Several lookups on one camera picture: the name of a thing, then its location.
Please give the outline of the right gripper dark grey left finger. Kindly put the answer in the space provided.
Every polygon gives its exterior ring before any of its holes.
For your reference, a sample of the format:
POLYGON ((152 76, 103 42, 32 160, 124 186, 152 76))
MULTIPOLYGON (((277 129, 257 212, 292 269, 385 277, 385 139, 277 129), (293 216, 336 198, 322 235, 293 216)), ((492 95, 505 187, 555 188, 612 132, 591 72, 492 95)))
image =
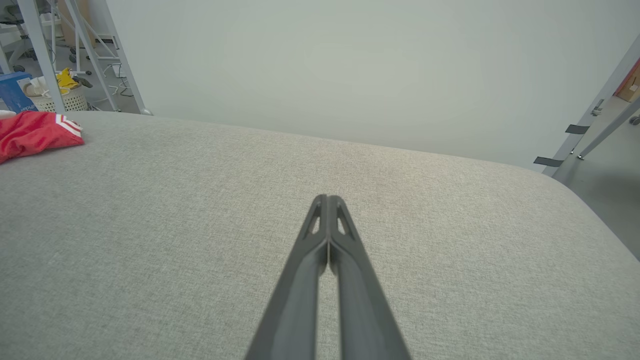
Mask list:
POLYGON ((316 359, 319 279, 329 257, 328 198, 313 199, 245 360, 316 359))

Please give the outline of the blue box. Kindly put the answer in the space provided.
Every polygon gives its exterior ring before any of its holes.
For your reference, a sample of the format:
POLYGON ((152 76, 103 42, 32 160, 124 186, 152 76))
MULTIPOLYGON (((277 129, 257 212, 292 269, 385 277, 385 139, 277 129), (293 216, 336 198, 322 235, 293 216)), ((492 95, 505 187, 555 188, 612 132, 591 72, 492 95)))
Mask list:
POLYGON ((29 85, 32 76, 25 71, 16 71, 9 74, 0 74, 0 100, 4 101, 8 109, 16 114, 38 109, 25 95, 23 88, 29 85))

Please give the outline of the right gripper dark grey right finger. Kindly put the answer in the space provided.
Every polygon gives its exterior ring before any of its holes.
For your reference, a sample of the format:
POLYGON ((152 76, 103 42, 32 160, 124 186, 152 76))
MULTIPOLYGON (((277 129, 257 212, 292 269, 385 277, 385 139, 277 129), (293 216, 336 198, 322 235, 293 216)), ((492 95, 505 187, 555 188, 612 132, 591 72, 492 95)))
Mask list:
POLYGON ((345 201, 328 198, 329 264, 337 278, 342 360, 411 360, 345 201))

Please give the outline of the white perforated laundry basket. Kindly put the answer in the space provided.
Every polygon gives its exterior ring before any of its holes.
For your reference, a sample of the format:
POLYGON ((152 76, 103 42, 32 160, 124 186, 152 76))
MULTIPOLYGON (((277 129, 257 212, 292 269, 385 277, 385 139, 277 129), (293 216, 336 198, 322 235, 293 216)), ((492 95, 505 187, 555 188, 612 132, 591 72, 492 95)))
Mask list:
MULTIPOLYGON (((40 112, 56 112, 54 100, 50 94, 50 91, 45 90, 36 91, 33 84, 28 83, 22 87, 23 93, 32 101, 38 111, 40 112)), ((89 108, 89 103, 86 100, 83 86, 79 85, 75 88, 60 88, 62 102, 64 103, 65 110, 67 112, 86 111, 89 108)))

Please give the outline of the red basketball jersey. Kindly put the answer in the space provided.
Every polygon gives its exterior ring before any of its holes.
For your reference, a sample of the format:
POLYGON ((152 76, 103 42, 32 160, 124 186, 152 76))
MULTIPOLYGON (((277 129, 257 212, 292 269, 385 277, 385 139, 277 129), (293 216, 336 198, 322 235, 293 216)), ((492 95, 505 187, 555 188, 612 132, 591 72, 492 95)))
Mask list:
POLYGON ((82 128, 64 114, 6 111, 0 115, 0 164, 45 150, 84 144, 82 128))

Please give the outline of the brown cardboard box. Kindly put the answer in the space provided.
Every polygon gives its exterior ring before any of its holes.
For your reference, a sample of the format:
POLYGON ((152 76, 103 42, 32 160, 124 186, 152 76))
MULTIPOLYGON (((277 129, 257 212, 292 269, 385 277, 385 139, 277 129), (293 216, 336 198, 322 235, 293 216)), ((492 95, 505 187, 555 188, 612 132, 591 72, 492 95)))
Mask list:
POLYGON ((640 58, 617 87, 614 96, 627 103, 632 103, 640 97, 640 58))

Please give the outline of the grey metal post with bracket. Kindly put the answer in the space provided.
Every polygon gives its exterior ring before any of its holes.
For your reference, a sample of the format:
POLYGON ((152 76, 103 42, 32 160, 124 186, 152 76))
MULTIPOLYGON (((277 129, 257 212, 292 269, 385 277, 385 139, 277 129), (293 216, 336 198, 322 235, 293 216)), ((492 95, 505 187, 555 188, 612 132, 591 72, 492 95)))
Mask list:
MULTIPOLYGON (((583 113, 580 119, 578 121, 570 122, 569 125, 591 127, 591 125, 598 117, 597 115, 593 114, 593 111, 595 110, 596 112, 600 112, 602 110, 602 106, 604 105, 606 100, 608 100, 608 98, 610 98, 614 94, 615 90, 620 86, 621 82, 624 80, 631 68, 633 68, 638 59, 640 59, 640 34, 637 35, 630 48, 626 51, 624 57, 622 57, 622 60, 618 63, 614 71, 606 80, 602 89, 595 96, 595 99, 591 101, 590 105, 587 107, 586 111, 583 113)), ((565 161, 567 157, 571 155, 572 151, 575 150, 576 146, 578 146, 579 142, 581 141, 581 139, 583 139, 585 134, 579 135, 566 133, 567 137, 565 141, 563 141, 560 148, 558 148, 555 155, 553 155, 553 157, 551 158, 565 161)), ((544 166, 541 173, 545 176, 551 177, 559 168, 560 167, 544 166)))

